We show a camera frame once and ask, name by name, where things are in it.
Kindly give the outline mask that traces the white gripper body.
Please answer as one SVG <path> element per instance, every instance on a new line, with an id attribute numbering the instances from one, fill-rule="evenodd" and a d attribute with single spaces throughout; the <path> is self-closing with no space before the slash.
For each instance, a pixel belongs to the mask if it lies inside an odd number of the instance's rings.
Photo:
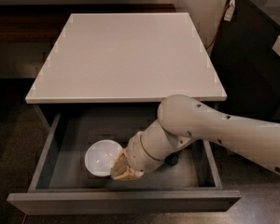
<path id="1" fill-rule="evenodd" d="M 135 171 L 148 174 L 162 166 L 169 155 L 193 142 L 192 137 L 168 133 L 159 121 L 155 120 L 130 139 L 126 148 L 127 161 Z"/>

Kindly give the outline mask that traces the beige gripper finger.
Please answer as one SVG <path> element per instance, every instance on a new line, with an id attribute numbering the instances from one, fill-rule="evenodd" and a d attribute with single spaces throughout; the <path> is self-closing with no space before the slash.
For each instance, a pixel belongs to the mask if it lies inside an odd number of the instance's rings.
<path id="1" fill-rule="evenodd" d="M 143 172 L 138 172 L 130 168 L 125 170 L 112 170 L 112 178 L 120 181 L 137 180 L 140 179 L 143 174 Z"/>
<path id="2" fill-rule="evenodd" d="M 126 149 L 123 149 L 111 168 L 110 171 L 111 177 L 120 178 L 121 176 L 125 175 L 127 169 L 128 169 L 128 161 L 126 157 Z"/>

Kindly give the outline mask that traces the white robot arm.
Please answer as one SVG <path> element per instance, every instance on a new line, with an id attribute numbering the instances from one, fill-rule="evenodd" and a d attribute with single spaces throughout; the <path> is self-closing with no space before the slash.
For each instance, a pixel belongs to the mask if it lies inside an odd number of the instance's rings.
<path id="1" fill-rule="evenodd" d="M 111 168 L 116 180 L 136 180 L 198 140 L 206 140 L 280 175 L 280 124 L 221 113 L 186 95 L 172 95 L 157 119 L 134 135 Z"/>

